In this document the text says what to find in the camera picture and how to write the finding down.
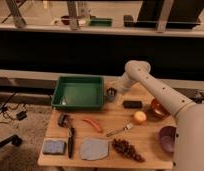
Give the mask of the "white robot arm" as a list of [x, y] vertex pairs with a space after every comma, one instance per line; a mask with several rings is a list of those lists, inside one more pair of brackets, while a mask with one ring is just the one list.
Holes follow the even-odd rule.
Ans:
[[146, 61], [130, 60], [117, 82], [124, 93], [139, 82], [174, 117], [177, 128], [172, 171], [204, 171], [204, 104], [198, 104], [150, 74]]

